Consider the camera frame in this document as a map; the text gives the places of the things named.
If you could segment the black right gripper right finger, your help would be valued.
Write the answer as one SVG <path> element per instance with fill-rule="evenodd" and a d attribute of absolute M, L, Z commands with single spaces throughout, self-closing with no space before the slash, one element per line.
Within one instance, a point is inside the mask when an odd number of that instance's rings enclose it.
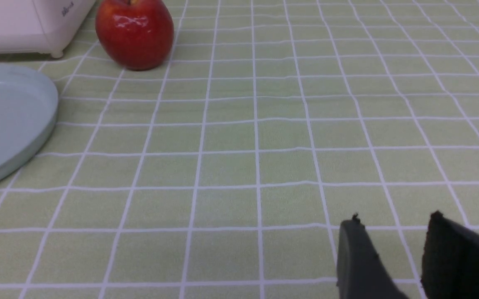
<path fill-rule="evenodd" d="M 429 299 L 479 299 L 479 234 L 433 212 L 421 267 Z"/>

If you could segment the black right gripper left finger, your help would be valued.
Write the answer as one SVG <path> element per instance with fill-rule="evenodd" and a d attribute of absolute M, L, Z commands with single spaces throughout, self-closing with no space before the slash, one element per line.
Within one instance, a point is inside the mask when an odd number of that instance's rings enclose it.
<path fill-rule="evenodd" d="M 406 299 L 394 283 L 357 213 L 341 222 L 337 252 L 340 299 Z"/>

